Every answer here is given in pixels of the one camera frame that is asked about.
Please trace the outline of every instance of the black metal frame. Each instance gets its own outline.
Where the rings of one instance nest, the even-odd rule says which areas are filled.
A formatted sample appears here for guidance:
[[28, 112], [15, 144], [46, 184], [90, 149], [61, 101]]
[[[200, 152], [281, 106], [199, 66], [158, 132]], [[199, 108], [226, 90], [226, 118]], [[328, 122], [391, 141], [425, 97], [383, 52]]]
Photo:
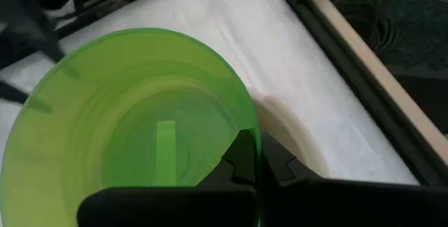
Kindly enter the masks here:
[[448, 186], [448, 167], [311, 0], [286, 0], [423, 186]]

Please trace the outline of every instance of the black plastic part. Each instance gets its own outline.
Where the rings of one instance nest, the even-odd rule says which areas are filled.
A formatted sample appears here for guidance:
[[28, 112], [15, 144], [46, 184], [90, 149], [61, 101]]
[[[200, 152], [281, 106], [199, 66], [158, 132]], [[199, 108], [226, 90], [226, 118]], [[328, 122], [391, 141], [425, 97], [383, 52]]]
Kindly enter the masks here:
[[448, 224], [447, 189], [324, 179], [269, 135], [262, 136], [262, 148], [268, 184], [262, 226]]
[[311, 0], [286, 0], [424, 186], [448, 186], [448, 168]]
[[0, 0], [0, 21], [21, 39], [43, 51], [54, 62], [64, 53], [53, 32], [52, 22], [33, 0]]
[[110, 188], [83, 201], [80, 227], [257, 226], [255, 139], [242, 130], [193, 188]]
[[250, 189], [110, 188], [83, 201], [79, 227], [256, 226]]

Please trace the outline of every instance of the black cable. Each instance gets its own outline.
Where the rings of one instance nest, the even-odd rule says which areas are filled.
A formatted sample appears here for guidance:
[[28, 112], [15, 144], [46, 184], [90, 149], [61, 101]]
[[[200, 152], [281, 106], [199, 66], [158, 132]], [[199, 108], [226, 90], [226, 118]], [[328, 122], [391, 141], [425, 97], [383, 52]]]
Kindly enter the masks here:
[[358, 1], [345, 6], [343, 15], [376, 54], [389, 51], [398, 42], [398, 29], [386, 14], [381, 0]]

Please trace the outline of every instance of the green plastic bowl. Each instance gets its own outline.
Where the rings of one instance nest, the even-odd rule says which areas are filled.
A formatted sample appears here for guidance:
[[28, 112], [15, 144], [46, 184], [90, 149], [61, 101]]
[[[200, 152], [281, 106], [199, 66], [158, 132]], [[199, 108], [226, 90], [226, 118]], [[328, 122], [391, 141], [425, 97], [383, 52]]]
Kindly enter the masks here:
[[196, 186], [242, 129], [249, 94], [203, 43], [163, 29], [101, 37], [65, 57], [18, 116], [3, 157], [4, 227], [76, 226], [117, 186]]

